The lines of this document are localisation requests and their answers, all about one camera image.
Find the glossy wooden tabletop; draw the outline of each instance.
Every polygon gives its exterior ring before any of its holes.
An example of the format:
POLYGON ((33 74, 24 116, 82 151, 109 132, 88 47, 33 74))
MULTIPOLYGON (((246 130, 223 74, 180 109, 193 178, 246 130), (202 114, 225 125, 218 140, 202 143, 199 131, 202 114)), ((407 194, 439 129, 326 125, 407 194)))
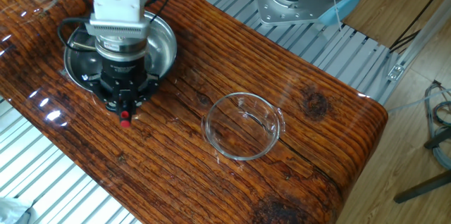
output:
POLYGON ((83 0, 0 0, 0 10, 0 94, 143 223, 334 223, 387 121, 375 101, 206 1, 171 0, 162 18, 178 57, 123 129, 61 74, 56 28, 89 10, 83 0), (264 157, 232 161, 202 138, 201 117, 232 92, 285 115, 264 157))

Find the glass bowl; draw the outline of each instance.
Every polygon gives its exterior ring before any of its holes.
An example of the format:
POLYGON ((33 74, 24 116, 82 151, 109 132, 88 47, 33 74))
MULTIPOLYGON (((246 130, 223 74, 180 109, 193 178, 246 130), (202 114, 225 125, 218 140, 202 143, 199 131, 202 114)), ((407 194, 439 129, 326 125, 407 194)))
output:
POLYGON ((268 153, 285 132, 282 111, 250 93, 217 101, 202 118, 202 132, 220 153, 248 161, 268 153))

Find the red tip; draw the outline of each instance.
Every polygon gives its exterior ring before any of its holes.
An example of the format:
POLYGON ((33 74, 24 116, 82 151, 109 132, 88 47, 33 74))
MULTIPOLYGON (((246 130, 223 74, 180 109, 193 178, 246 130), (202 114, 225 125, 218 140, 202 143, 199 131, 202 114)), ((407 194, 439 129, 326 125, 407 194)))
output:
POLYGON ((128 118, 130 114, 127 111, 122 111, 121 118, 128 118))
POLYGON ((122 120, 121 121, 121 126, 124 128, 129 128, 130 127, 130 122, 127 120, 122 120))

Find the black tripod leg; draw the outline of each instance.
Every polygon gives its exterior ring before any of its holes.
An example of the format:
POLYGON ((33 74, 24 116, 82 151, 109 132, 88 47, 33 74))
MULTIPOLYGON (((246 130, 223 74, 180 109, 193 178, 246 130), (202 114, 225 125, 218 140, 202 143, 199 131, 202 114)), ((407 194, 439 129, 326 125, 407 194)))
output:
POLYGON ((451 127, 446 128, 446 130, 437 134, 434 138, 430 139, 424 144, 424 147, 427 149, 432 149, 433 147, 438 146, 442 141, 451 138, 451 127))
POLYGON ((430 192, 448 183, 451 183, 451 170, 399 193, 393 200, 395 200, 396 203, 401 204, 409 199, 413 199, 414 197, 430 192))

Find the metal bowl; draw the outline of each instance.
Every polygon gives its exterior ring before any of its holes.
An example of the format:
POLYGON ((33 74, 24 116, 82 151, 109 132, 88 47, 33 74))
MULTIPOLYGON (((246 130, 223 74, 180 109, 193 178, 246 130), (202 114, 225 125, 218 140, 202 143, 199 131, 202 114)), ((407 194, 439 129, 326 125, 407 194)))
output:
MULTIPOLYGON (((146 18, 154 14, 145 12, 146 18)), ((149 54, 144 58, 144 66, 149 74, 159 75, 163 79, 174 64, 177 54, 177 41, 171 27, 160 17, 150 25, 149 54)), ((69 38, 69 45, 77 42, 83 46, 94 47, 96 37, 87 34, 84 26, 77 28, 69 38)), ((70 78, 80 87, 88 89, 83 75, 95 75, 101 71, 101 56, 95 51, 77 52, 67 49, 64 52, 64 66, 70 78)))

